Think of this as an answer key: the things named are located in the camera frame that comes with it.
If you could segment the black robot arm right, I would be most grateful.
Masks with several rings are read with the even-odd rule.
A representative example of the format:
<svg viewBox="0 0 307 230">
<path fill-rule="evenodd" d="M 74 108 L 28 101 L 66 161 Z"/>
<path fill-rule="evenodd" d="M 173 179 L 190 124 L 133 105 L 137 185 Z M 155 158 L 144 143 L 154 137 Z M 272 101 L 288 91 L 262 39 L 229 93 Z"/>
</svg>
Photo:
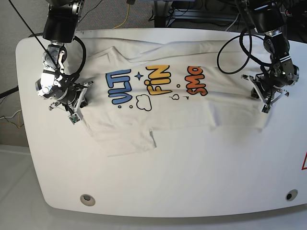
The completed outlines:
<svg viewBox="0 0 307 230">
<path fill-rule="evenodd" d="M 43 99 L 54 100 L 49 106 L 50 110 L 62 105 L 69 114 L 69 120 L 75 124 L 83 119 L 81 108 L 88 105 L 85 94 L 93 85 L 93 81 L 84 84 L 76 82 L 86 61 L 86 47 L 75 35 L 84 1 L 50 0 L 48 3 L 43 38 L 50 43 L 43 53 L 43 72 L 35 84 L 36 92 Z M 74 73 L 65 74 L 64 62 L 68 55 L 65 44 L 73 41 L 78 42 L 82 48 L 82 62 Z"/>
</svg>

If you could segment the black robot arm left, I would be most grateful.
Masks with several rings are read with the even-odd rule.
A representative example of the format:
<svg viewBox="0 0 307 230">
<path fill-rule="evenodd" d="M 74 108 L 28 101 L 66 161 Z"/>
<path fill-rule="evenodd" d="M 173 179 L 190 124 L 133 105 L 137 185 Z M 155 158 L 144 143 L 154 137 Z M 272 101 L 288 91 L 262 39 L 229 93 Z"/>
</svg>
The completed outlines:
<svg viewBox="0 0 307 230">
<path fill-rule="evenodd" d="M 239 14 L 244 20 L 245 28 L 237 36 L 242 51 L 247 55 L 244 66 L 250 60 L 256 62 L 261 69 L 255 77 L 242 75 L 253 89 L 251 97 L 260 99 L 263 103 L 262 112 L 268 113 L 272 105 L 288 92 L 284 86 L 291 86 L 299 80 L 299 68 L 293 64 L 289 54 L 290 44 L 281 31 L 284 20 L 277 0 L 237 0 L 235 1 Z M 252 45 L 245 48 L 244 36 L 253 37 L 252 29 L 263 34 L 263 45 L 270 54 L 270 63 L 265 63 L 252 55 Z"/>
</svg>

